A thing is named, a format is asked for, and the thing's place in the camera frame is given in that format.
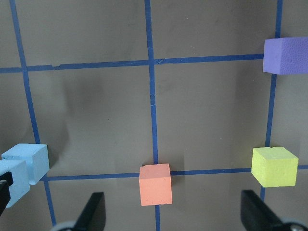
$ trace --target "blue painter's tape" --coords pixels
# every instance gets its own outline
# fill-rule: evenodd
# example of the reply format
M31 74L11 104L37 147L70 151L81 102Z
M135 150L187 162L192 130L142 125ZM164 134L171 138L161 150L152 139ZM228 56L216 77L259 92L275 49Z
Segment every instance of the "blue painter's tape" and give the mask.
M148 60L132 60L132 61L117 61L117 62L101 62L88 64L61 64L59 66L38 65L28 66L28 71L52 71L52 70L72 70L72 69L90 69L104 67L122 67L122 66L146 66Z
M160 231L160 207L159 205L155 205L155 223L156 223L156 231Z
M308 165L299 165L298 170L308 169Z
M14 30L15 30L19 59L20 59L21 67L22 67L22 73L23 73L23 78L24 78L24 87L25 87L25 92L26 92L26 99L27 99L27 104L28 104L28 109L29 109L34 139L35 139L36 144L40 144L39 132L38 132L39 130L38 130L38 126L37 126L37 122L36 122L36 118L35 118L35 113L34 113L34 107L33 107L30 84L29 84L29 75L28 75L28 70L27 70L27 65L26 65L26 58L25 58L25 54L24 54L24 48L23 48L23 44L22 44L21 34L20 34L20 27L19 27L19 22L18 22L18 17L17 17L15 0L10 0L10 7L11 7L11 12L12 12L13 25L14 25ZM45 192L46 192L46 196L47 196L51 221L52 221L52 224L55 225L56 220L55 220L55 215L54 215L54 210L53 210L53 205L52 205L48 181L45 180L44 185L45 185Z
M37 125L37 120L35 118L35 113L34 113L34 107L33 107L33 102L32 102L28 72L23 71L23 76L24 76L24 87L25 87L25 91L26 91L26 99L27 99L27 104L28 104L28 109L29 109L34 139L35 139L36 144L40 144L40 138L39 138L39 132L38 132L39 129L38 129L38 125Z
M92 179L131 178L131 177L139 177L139 172L98 174L98 175L80 175L80 176L57 176L57 177L48 177L48 181L53 181L53 180L92 180Z
M49 212L50 212L52 226L55 226L57 224L57 221L56 221L56 216L54 214L52 198L51 198L51 193L50 193L50 188L49 188L49 183L48 183L48 181L46 179L47 179L47 177L44 177L44 181L43 181L44 182L44 186L45 186L46 198L47 198L47 203L48 203L48 207L49 207Z
M265 188L263 188L262 186L261 186L261 190L260 190L260 198L261 198L262 201L265 200Z
M20 73L22 72L22 68L21 67L4 67L4 68L0 68L0 74L2 73Z
M20 27L19 27L19 22L18 22L18 17L17 17L15 0L10 0L10 7L11 7L11 12L12 12L13 25L14 25L14 30L15 30L19 59L20 59L22 70L25 71L27 68L27 64L26 64L24 48L23 48L23 44L21 40Z
M271 138L271 127L273 124L273 115L274 115L274 104L275 104L275 93L276 93L276 83L277 83L277 75L271 75L271 83L270 83L270 93L269 93L269 113L268 113L268 122L266 128L266 137L265 137L265 147L270 146L270 138Z
M152 121L153 163L158 164L159 161L158 161L158 144L157 144L155 68L154 68L155 63L154 63L150 0L144 0L144 8L145 8L146 38L147 38L148 58L149 58L148 65L149 65L149 75L150 75L150 105L151 105L151 121Z
M282 7L283 7L283 0L277 0L277 14L276 14L276 28L275 28L276 39L280 38L281 36Z
M37 144L39 144L40 143L39 132L38 132L38 126L37 126L37 122L36 122L36 118L35 118L32 97L31 97L29 76L28 76L28 71L27 71L24 48L23 48L23 44L22 44L22 40L21 40L20 27L19 27L19 22L18 22L18 17L17 17L15 0L10 0L10 7L11 7L11 12L12 12L13 25L14 25L14 30L15 30L19 59L20 59L20 63L21 63L22 71L23 71L24 87L25 87L25 91L26 91L26 98L27 98L28 109L29 109L29 113L30 113L30 119L31 119L31 123L32 123L34 139L35 139L35 142Z
M282 22L282 6L283 0L277 0L277 12L276 12L276 27L275 38L280 38L281 35L281 22ZM271 128L273 124L274 105L275 105L275 93L276 93L277 75L271 75L270 93L269 93L269 113L268 122L266 128L265 147L270 147ZM261 187L261 199L265 200L265 188Z
M183 175L205 175L205 174L222 174L222 173L241 173L251 172L251 168L226 168L226 169L209 169L209 170L188 170L188 171L172 171L172 176Z
M204 57L155 59L155 64L156 65L161 65L161 64L188 64L188 63L207 63L207 62L259 60L259 59L263 59L263 54L239 54L239 55L224 55L224 56L204 56Z

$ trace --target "yellow-green cube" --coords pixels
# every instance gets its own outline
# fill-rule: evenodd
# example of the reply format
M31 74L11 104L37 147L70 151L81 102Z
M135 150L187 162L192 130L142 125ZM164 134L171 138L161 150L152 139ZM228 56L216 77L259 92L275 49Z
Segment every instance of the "yellow-green cube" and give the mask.
M298 158L284 147L254 148L251 173L264 188L294 186Z

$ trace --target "block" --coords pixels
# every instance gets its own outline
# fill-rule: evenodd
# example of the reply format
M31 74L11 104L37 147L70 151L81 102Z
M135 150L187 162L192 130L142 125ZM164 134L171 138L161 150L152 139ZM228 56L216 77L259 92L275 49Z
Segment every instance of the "block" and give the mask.
M308 73L308 37L265 40L263 71L278 75Z
M141 167L139 188L142 206L172 204L169 164Z
M284 147L254 148L251 173L264 188L294 186L298 158Z
M13 184L9 187L11 199L6 205L9 208L30 190L30 185L24 160L0 160L0 175L6 172L11 172L13 177Z
M25 160L29 184L37 182L49 171L47 145L20 143L2 155L3 160Z

